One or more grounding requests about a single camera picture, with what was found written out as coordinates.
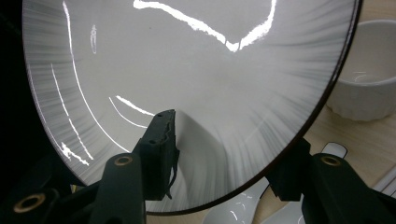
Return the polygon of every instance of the dark background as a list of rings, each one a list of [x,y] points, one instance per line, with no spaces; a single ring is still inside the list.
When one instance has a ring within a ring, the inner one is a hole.
[[[56,153],[30,91],[21,12],[22,0],[0,1],[0,202],[39,159]]]

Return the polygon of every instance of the plate surface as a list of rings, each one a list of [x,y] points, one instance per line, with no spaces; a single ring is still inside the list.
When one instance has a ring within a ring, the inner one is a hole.
[[[32,93],[86,184],[133,150],[154,114],[175,109],[174,199],[147,210],[204,208],[247,188],[304,133],[345,59],[358,4],[25,0]]]

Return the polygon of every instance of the white bowl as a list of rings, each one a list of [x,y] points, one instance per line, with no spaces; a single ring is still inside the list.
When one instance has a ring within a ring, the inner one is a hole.
[[[263,177],[306,132],[345,59],[360,0],[25,0],[23,42],[48,137],[85,184],[176,110],[173,199],[187,213]]]
[[[366,121],[396,110],[396,21],[359,24],[327,106],[343,118]]]

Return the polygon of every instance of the black holder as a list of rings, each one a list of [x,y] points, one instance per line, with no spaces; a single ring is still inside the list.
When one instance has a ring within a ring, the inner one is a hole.
[[[343,159],[311,156],[309,149],[302,139],[267,175],[282,201],[300,201],[304,195],[305,223],[396,223],[395,199],[369,189]],[[70,184],[78,181],[63,178],[67,168],[59,158],[43,159],[2,204],[0,223],[146,223],[145,200],[170,197],[178,154],[175,111],[164,111],[132,153],[109,159],[102,180],[75,193]]]
[[[163,111],[132,153],[110,158],[102,179],[76,193],[70,192],[73,182],[55,181],[58,173],[52,171],[60,166],[63,173],[67,169],[61,161],[41,161],[2,204],[0,223],[146,223],[145,200],[170,197],[178,155],[175,110]]]
[[[302,139],[267,176],[281,201],[304,195],[305,223],[396,223],[394,198],[368,188],[345,160],[309,149]]]

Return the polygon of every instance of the metal screw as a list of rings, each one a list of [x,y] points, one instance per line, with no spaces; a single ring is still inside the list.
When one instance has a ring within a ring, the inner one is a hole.
[[[132,162],[132,157],[129,157],[129,156],[119,157],[114,161],[114,163],[118,166],[123,166],[130,162]]]

